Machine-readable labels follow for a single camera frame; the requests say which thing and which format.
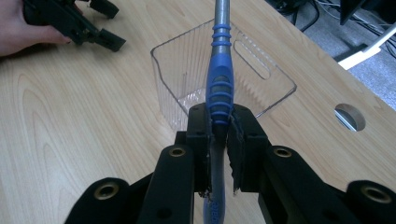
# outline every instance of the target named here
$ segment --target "black cable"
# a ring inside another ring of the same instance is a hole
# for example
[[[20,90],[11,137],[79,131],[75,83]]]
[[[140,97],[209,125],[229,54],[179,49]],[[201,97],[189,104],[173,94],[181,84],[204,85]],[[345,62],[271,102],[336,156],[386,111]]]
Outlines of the black cable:
[[[284,17],[287,17],[298,11],[298,7],[291,7],[288,3],[282,0],[265,0],[265,1]]]
[[[390,48],[390,43],[389,42],[385,42],[385,46],[387,46],[388,52],[390,53],[390,55],[396,59],[396,53],[395,51],[393,51],[393,49]]]
[[[332,9],[334,9],[334,10],[336,10],[336,11],[338,11],[338,12],[341,11],[341,8],[340,8],[339,6],[329,6],[329,7],[332,8]],[[360,20],[360,19],[358,19],[358,18],[355,18],[354,16],[352,16],[352,17],[350,18],[350,20],[356,22],[358,25],[360,25],[360,26],[363,27],[364,29],[370,31],[370,32],[373,33],[374,35],[377,35],[377,36],[381,36],[381,35],[382,35],[381,32],[379,32],[379,31],[377,31],[376,29],[374,29],[373,27],[369,26],[369,25],[366,24],[364,21],[362,21],[362,20]],[[388,50],[388,53],[390,54],[390,56],[392,56],[393,58],[396,59],[396,53],[395,53],[395,52],[392,50],[392,48],[390,47],[390,46],[393,46],[393,47],[396,49],[395,44],[392,43],[392,42],[396,42],[396,40],[394,40],[393,38],[394,38],[394,36],[392,36],[391,38],[389,38],[389,39],[387,40],[387,42],[385,42],[385,46],[387,47],[387,50]]]
[[[315,15],[315,18],[311,22],[309,22],[305,27],[300,29],[301,32],[304,32],[305,30],[307,30],[309,27],[311,27],[313,24],[315,24],[315,22],[317,22],[319,19],[320,13],[319,13],[319,9],[318,9],[316,2],[310,1],[309,3],[314,7],[314,9],[316,11],[316,15]]]

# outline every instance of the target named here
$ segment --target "black device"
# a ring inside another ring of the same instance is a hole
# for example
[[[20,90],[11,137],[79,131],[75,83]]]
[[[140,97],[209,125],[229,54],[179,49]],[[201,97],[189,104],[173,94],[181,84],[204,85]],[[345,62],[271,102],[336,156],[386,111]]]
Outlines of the black device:
[[[76,9],[76,0],[23,0],[23,15],[31,25],[52,25],[76,44],[99,44],[118,51],[125,43],[121,37],[98,30]],[[113,19],[119,9],[107,0],[91,0],[90,7]]]
[[[205,104],[189,111],[155,171],[132,184],[119,178],[93,183],[65,224],[192,223],[194,192],[210,190],[211,131]],[[325,184],[293,149],[273,146],[251,111],[234,105],[227,152],[233,188],[258,192],[266,223],[396,223],[396,194],[372,181],[354,181],[346,192]]]
[[[396,22],[396,2],[394,0],[341,0],[340,24],[344,25],[360,8],[372,10],[388,23]]]
[[[298,7],[309,0],[265,0],[271,7],[284,16],[288,16],[298,10]]]

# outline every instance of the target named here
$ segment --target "blue screwdriver handle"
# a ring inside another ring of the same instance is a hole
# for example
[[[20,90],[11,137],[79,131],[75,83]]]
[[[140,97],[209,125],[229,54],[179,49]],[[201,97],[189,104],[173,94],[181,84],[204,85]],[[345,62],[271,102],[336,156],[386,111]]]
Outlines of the blue screwdriver handle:
[[[218,0],[205,99],[212,125],[228,126],[233,109],[233,61],[231,59],[230,30],[230,2],[229,0]]]

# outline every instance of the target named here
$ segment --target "brass screw hole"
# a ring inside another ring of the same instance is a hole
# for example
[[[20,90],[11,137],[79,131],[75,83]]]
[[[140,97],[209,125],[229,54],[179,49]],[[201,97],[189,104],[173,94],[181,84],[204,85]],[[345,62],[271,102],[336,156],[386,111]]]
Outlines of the brass screw hole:
[[[274,149],[274,153],[278,156],[278,157],[283,157],[283,158],[288,158],[291,157],[291,152],[288,151],[285,148],[276,148]]]
[[[390,196],[381,189],[370,187],[370,186],[363,186],[361,187],[361,192],[367,198],[378,202],[378,203],[391,203],[392,199]]]
[[[184,154],[186,154],[186,151],[183,148],[172,148],[169,151],[169,155],[171,155],[172,157],[181,157],[184,156]]]
[[[96,189],[94,196],[97,200],[107,200],[114,197],[120,190],[115,182],[107,182]]]

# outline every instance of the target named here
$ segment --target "gray floor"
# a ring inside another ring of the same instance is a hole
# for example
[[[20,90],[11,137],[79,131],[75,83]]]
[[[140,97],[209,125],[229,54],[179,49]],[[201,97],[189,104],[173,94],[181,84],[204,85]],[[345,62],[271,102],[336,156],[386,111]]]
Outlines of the gray floor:
[[[339,4],[339,0],[332,0],[335,4]],[[322,49],[328,52],[338,62],[347,55],[370,45],[377,38],[367,29],[358,25],[355,21],[348,21],[341,26],[338,11],[330,9],[328,6],[324,8],[330,12],[326,12],[319,4],[318,9],[320,16],[318,21],[308,28],[304,33],[316,42]],[[296,27],[302,28],[315,17],[315,10],[311,4],[307,3],[300,7],[297,15]],[[355,16],[375,25],[380,31],[388,26],[382,25],[381,21],[374,12],[360,9]],[[396,59],[389,53],[387,46],[381,46],[381,51],[374,57],[352,67],[348,71],[366,85],[379,98],[396,110]]]

